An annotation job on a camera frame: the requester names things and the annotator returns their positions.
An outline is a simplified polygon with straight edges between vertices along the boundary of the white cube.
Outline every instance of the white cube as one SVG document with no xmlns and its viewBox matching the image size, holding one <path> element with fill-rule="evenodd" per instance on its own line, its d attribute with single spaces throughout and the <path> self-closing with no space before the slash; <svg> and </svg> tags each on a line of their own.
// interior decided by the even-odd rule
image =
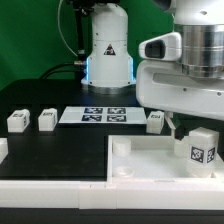
<svg viewBox="0 0 224 224">
<path fill-rule="evenodd" d="M 164 125 L 164 113 L 162 111 L 152 111 L 147 118 L 146 132 L 160 134 Z"/>
<path fill-rule="evenodd" d="M 30 123 L 30 112 L 26 109 L 15 110 L 7 119 L 8 132 L 23 132 Z"/>
<path fill-rule="evenodd" d="M 211 177 L 215 170 L 219 133 L 197 128 L 189 133 L 187 171 L 198 177 Z"/>
<path fill-rule="evenodd" d="M 57 110 L 45 109 L 38 118 L 39 131 L 53 131 L 58 122 Z"/>
<path fill-rule="evenodd" d="M 197 128 L 189 133 L 189 160 L 206 165 L 215 160 L 219 133 L 205 128 Z"/>
</svg>

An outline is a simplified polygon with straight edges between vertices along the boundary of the black surface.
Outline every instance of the black surface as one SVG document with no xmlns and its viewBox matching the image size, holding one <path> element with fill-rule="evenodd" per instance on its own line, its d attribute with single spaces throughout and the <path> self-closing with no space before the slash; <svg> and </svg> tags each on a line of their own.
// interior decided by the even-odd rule
<svg viewBox="0 0 224 224">
<path fill-rule="evenodd" d="M 67 105 L 138 106 L 135 93 L 123 94 L 119 97 L 97 95 L 80 91 L 79 84 L 70 80 L 21 80 L 12 83 L 0 92 L 0 136 L 7 137 L 9 140 L 9 156 L 0 169 L 2 179 L 73 180 L 82 176 L 83 180 L 88 178 L 102 180 L 105 178 L 107 162 L 105 159 L 107 136 L 109 134 L 144 135 L 145 133 L 145 127 L 122 125 L 58 125 L 51 134 L 39 133 L 37 118 L 40 112 L 45 108 L 55 107 L 60 118 Z M 8 134 L 7 117 L 15 109 L 24 108 L 31 111 L 31 124 L 23 134 Z M 195 120 L 189 125 L 194 128 L 194 125 L 197 126 L 196 123 L 210 124 L 210 126 L 212 123 L 218 130 L 223 129 L 223 123 L 219 122 L 217 125 L 209 120 L 197 122 Z M 81 160 L 82 166 L 70 163 L 71 160 L 75 162 Z M 89 170 L 93 164 L 97 167 Z M 0 224 L 222 224 L 223 222 L 224 211 L 0 209 Z"/>
<path fill-rule="evenodd" d="M 223 221 L 222 211 L 0 209 L 1 224 L 223 224 Z"/>
<path fill-rule="evenodd" d="M 88 93 L 71 80 L 20 80 L 0 92 L 0 136 L 7 137 L 9 154 L 0 166 L 2 180 L 107 179 L 108 135 L 144 134 L 145 126 L 60 125 L 39 132 L 38 116 L 56 108 L 59 119 L 66 106 L 137 106 L 134 93 L 105 96 Z M 7 117 L 28 109 L 31 123 L 24 133 L 8 133 Z"/>
</svg>

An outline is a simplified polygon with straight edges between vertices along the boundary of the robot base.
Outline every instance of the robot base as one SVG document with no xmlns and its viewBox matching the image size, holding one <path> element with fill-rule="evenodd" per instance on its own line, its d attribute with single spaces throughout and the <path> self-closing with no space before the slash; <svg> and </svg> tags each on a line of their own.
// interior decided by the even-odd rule
<svg viewBox="0 0 224 224">
<path fill-rule="evenodd" d="M 127 93 L 130 91 L 134 91 L 136 87 L 136 82 L 133 81 L 130 85 L 124 86 L 124 87 L 97 87 L 97 86 L 92 86 L 90 84 L 85 83 L 84 80 L 82 80 L 82 88 L 84 90 L 94 92 L 94 93 L 99 93 L 99 94 L 110 94 L 110 95 L 115 95 L 115 94 L 122 94 L 122 93 Z"/>
</svg>

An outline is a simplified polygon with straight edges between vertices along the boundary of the green screen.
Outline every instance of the green screen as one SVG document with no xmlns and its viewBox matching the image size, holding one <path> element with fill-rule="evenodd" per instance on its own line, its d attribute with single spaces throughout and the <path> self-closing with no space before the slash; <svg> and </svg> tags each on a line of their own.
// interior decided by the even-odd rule
<svg viewBox="0 0 224 224">
<path fill-rule="evenodd" d="M 57 28 L 59 0 L 13 0 L 0 3 L 0 89 L 12 81 L 39 78 L 50 67 L 76 58 L 67 50 Z M 150 0 L 121 0 L 129 16 L 128 51 L 135 71 L 141 59 L 139 44 L 170 32 L 172 17 L 157 9 Z M 77 51 L 75 17 L 72 6 L 63 4 L 61 26 Z M 91 18 L 83 18 L 85 48 L 91 52 Z"/>
</svg>

